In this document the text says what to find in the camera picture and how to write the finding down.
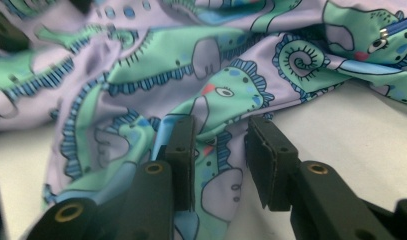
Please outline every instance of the seahorse eye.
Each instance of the seahorse eye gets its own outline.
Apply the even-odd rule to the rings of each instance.
[[[213,138],[213,139],[210,139],[210,140],[206,141],[206,144],[207,144],[207,145],[211,145],[211,146],[215,146],[217,142],[218,142],[218,140],[217,140],[217,138],[215,137],[215,138]]]
[[[377,39],[375,40],[371,46],[368,48],[368,53],[373,53],[378,49],[384,49],[387,47],[387,40],[386,39]]]
[[[234,92],[228,88],[216,88],[215,91],[221,95],[222,97],[232,97],[234,96]]]
[[[373,44],[374,47],[378,47],[381,45],[381,39],[376,40]]]

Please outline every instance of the white table surface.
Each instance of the white table surface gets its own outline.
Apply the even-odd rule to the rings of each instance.
[[[407,106],[364,84],[348,82],[301,106],[277,111],[274,122],[301,160],[332,166],[361,198],[388,210],[407,198]],[[0,201],[8,239],[39,216],[53,125],[0,133]],[[229,240],[294,239],[289,213],[261,209],[246,174]]]

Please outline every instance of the pink cheek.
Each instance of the pink cheek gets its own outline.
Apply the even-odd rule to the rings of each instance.
[[[365,61],[366,59],[369,58],[369,54],[366,52],[356,52],[354,55],[354,58],[358,61]]]
[[[206,157],[213,151],[213,146],[206,146],[203,150],[203,154]]]
[[[213,90],[215,90],[215,88],[216,88],[215,85],[209,83],[203,88],[201,95],[205,95],[207,93],[210,93]]]

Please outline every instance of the printed fabric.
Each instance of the printed fabric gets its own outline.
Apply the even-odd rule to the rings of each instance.
[[[46,208],[119,195],[159,126],[194,115],[196,206],[175,239],[224,238],[249,116],[349,79],[407,104],[407,0],[0,0],[0,131],[56,121]]]

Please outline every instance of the screw hole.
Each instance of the screw hole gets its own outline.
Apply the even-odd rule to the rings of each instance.
[[[54,219],[57,222],[69,222],[81,215],[84,211],[84,206],[81,203],[70,203],[66,206],[63,206],[59,211],[57,211]]]
[[[364,229],[356,229],[355,235],[360,240],[375,240],[377,239],[372,233],[364,230]]]
[[[146,172],[149,174],[157,174],[160,173],[162,170],[163,170],[162,165],[158,163],[153,163],[146,167]]]
[[[327,169],[327,168],[325,168],[324,166],[322,166],[322,165],[320,165],[320,164],[317,164],[317,163],[314,163],[314,164],[309,165],[308,168],[309,168],[309,170],[310,170],[311,172],[316,173],[316,174],[323,175],[323,174],[327,174],[327,173],[328,173],[328,169]]]

